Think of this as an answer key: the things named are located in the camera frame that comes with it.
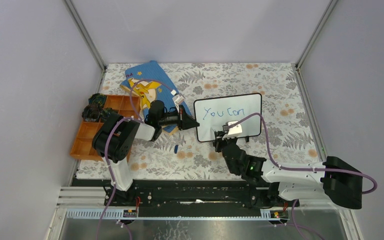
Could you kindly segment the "white whiteboard black frame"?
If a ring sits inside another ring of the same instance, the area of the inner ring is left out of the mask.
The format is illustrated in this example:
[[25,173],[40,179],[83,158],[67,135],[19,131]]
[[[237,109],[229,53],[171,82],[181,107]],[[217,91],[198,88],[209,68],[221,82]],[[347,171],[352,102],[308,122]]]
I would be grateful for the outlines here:
[[227,122],[240,121],[245,117],[262,114],[260,93],[248,93],[198,99],[193,102],[194,117],[199,123],[197,140],[201,143],[215,140],[214,132],[221,131]]

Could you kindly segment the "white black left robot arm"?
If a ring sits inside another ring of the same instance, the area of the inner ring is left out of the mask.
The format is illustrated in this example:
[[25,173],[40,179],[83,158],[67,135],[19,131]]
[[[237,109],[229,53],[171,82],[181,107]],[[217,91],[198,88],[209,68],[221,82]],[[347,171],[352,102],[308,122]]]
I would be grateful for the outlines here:
[[92,148],[106,162],[110,172],[111,185],[116,199],[124,206],[132,204],[135,192],[131,189],[133,177],[127,156],[135,139],[153,142],[162,133],[163,127],[175,125],[179,130],[197,128],[200,124],[187,113],[183,105],[166,111],[161,100],[154,100],[144,123],[111,113],[92,140]]

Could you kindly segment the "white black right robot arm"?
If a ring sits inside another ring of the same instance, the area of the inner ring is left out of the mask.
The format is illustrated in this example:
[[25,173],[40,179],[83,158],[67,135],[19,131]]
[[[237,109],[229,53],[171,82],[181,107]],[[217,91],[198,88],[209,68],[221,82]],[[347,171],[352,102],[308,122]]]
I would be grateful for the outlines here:
[[280,164],[273,159],[247,154],[237,145],[236,122],[225,123],[213,130],[212,144],[222,154],[229,172],[254,186],[270,185],[267,201],[279,206],[284,201],[331,200],[343,208],[362,208],[363,174],[336,156],[326,161]]

